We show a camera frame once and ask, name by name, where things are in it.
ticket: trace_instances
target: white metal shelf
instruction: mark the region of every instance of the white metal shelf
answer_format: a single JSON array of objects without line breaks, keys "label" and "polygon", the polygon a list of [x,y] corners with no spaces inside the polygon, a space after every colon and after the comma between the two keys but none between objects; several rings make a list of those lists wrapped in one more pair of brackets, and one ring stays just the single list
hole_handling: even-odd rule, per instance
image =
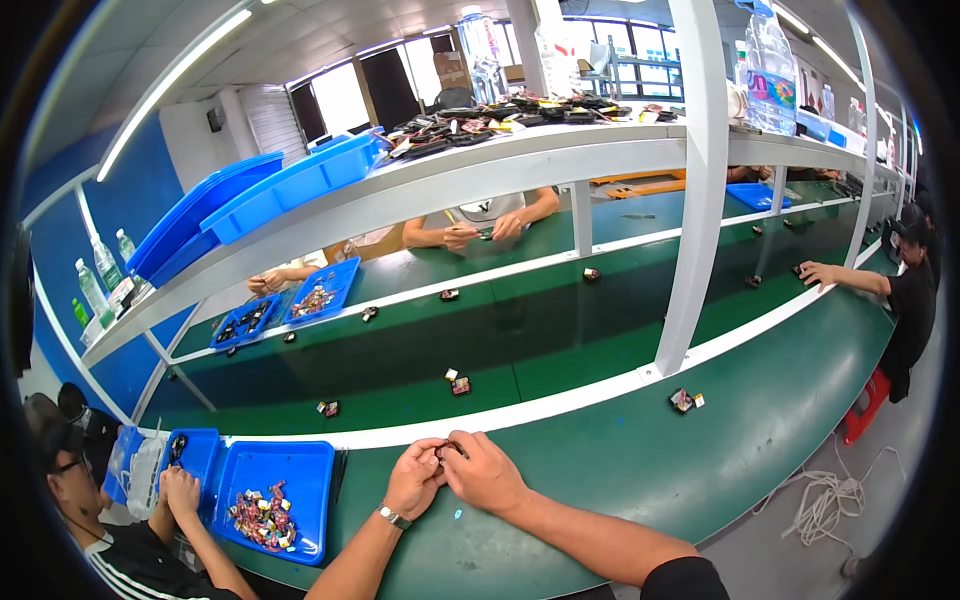
[{"label": "white metal shelf", "polygon": [[[738,132],[730,138],[729,164],[864,169],[863,156],[812,139]],[[97,364],[148,328],[252,274],[367,231],[546,185],[685,166],[682,123],[546,125],[394,163],[208,253],[112,324],[83,363]]]}]

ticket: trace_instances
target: blue plastic tray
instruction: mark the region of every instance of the blue plastic tray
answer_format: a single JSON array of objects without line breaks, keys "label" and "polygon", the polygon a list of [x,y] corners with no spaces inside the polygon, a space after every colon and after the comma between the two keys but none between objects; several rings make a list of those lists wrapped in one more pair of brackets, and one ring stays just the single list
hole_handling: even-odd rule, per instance
[{"label": "blue plastic tray", "polygon": [[204,231],[193,236],[189,242],[184,244],[176,254],[170,257],[170,260],[161,265],[156,273],[148,276],[143,275],[143,269],[140,269],[140,276],[150,281],[154,287],[166,285],[167,281],[173,279],[180,271],[186,269],[201,256],[210,252],[217,246],[220,246],[220,240],[213,231]]},{"label": "blue plastic tray", "polygon": [[[333,446],[327,442],[235,442],[227,450],[212,524],[224,538],[270,556],[300,564],[317,564],[326,551],[326,503],[333,470]],[[270,552],[233,529],[228,508],[246,490],[270,497],[270,487],[284,480],[290,518],[297,526],[295,552]]]},{"label": "blue plastic tray", "polygon": [[374,135],[382,131],[378,127],[359,135],[340,135],[314,148],[221,206],[200,223],[201,229],[213,229],[221,242],[230,244],[292,208],[360,181],[385,145]]},{"label": "blue plastic tray", "polygon": [[[234,347],[237,344],[242,344],[243,342],[249,342],[256,336],[260,335],[260,332],[263,331],[263,328],[266,326],[267,321],[270,320],[270,315],[274,312],[274,309],[276,308],[276,304],[279,298],[280,298],[280,294],[273,294],[272,296],[267,296],[265,298],[258,298],[256,300],[252,300],[250,302],[247,302],[243,306],[240,306],[239,308],[234,308],[233,310],[231,310],[230,314],[228,314],[220,323],[220,326],[217,327],[217,332],[213,334],[213,339],[210,340],[210,347],[215,350],[223,350],[223,349]],[[220,332],[223,331],[224,327],[226,327],[230,321],[234,321],[234,322],[240,321],[240,319],[244,315],[246,315],[251,310],[256,308],[258,304],[267,300],[270,301],[270,306],[267,307],[267,312],[264,313],[262,317],[260,317],[260,321],[259,323],[256,324],[256,327],[254,327],[253,329],[250,329],[245,324],[238,325],[240,327],[246,327],[247,330],[237,336],[230,338],[229,340],[225,340],[220,344],[217,344],[217,336],[220,335]]]},{"label": "blue plastic tray", "polygon": [[360,267],[360,257],[355,256],[350,260],[338,262],[329,267],[323,267],[318,272],[308,277],[294,296],[291,306],[306,298],[306,295],[313,290],[318,283],[322,284],[328,294],[333,293],[333,301],[322,310],[302,317],[294,317],[293,311],[287,309],[287,314],[283,317],[285,324],[303,324],[316,321],[326,315],[334,313],[344,307],[347,301],[347,294],[350,286],[353,285],[353,278],[357,275],[357,269]]},{"label": "blue plastic tray", "polygon": [[[770,210],[773,206],[774,190],[764,183],[730,183],[727,191],[756,211]],[[789,198],[783,197],[783,208],[792,204]]]},{"label": "blue plastic tray", "polygon": [[[200,496],[203,498],[210,492],[210,479],[213,478],[214,474],[210,472],[210,468],[213,467],[217,452],[220,451],[224,443],[220,441],[220,432],[216,429],[174,429],[170,432],[170,437],[167,438],[167,446],[160,456],[158,472],[163,472],[167,468],[167,460],[170,457],[170,443],[181,433],[186,436],[186,446],[180,456],[180,466],[186,472],[200,479]],[[159,477],[156,479],[156,492],[160,492]]]},{"label": "blue plastic tray", "polygon": [[280,170],[283,152],[254,156],[210,174],[160,219],[127,262],[127,271],[149,279],[191,238],[200,222],[251,185]]}]

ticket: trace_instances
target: ceiling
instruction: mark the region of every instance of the ceiling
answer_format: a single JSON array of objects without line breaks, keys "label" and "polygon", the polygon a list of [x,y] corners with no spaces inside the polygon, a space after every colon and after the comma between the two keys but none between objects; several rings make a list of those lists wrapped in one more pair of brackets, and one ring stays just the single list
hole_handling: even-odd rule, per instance
[{"label": "ceiling", "polygon": [[[91,35],[40,132],[31,164],[38,165],[84,135],[122,121],[153,80],[194,37],[237,0],[105,0],[108,14]],[[732,0],[713,0],[721,27],[743,27],[749,15]],[[478,4],[508,18],[506,0],[276,0],[255,2],[253,16],[218,42],[177,81],[159,106],[210,98],[221,88],[283,84],[397,37],[456,22]],[[839,0],[783,4],[811,26],[859,72],[849,21]],[[672,25],[667,0],[566,0],[567,14],[621,16]],[[874,70],[891,83],[879,52]],[[829,59],[825,72],[846,77]],[[895,97],[880,90],[882,106]]]}]

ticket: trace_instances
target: baseball cap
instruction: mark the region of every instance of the baseball cap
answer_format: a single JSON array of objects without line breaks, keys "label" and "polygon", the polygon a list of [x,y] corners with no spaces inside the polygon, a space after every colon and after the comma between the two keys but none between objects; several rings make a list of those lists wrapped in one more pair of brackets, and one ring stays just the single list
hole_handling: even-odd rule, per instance
[{"label": "baseball cap", "polygon": [[57,472],[61,450],[83,455],[84,431],[67,421],[53,400],[44,394],[32,394],[24,401],[23,411],[39,448],[40,464],[47,472]]}]

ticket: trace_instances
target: blue wall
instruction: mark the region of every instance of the blue wall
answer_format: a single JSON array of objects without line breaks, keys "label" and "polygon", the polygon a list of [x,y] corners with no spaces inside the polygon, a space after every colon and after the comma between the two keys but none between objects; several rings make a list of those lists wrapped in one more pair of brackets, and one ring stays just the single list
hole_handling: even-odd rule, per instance
[{"label": "blue wall", "polygon": [[[88,135],[36,168],[24,187],[21,218],[58,187],[96,164],[116,129]],[[84,184],[84,192],[97,231],[123,270],[115,231],[123,228],[133,242],[138,243],[183,195],[156,112],[140,125],[106,180],[102,183],[88,181]],[[77,283],[74,263],[77,258],[82,258],[92,269],[93,250],[74,195],[67,194],[54,204],[31,230],[34,262],[47,297],[74,349],[83,354],[84,345],[80,342],[83,329],[73,315],[71,302],[76,298],[85,305],[85,299]],[[190,310],[186,309],[153,328],[163,345],[170,343]],[[89,306],[86,311],[87,314],[93,312]],[[60,346],[39,304],[36,306],[35,337],[57,377],[80,385],[91,406],[105,409]],[[156,354],[142,337],[138,337],[90,372],[129,415],[156,363]]]}]

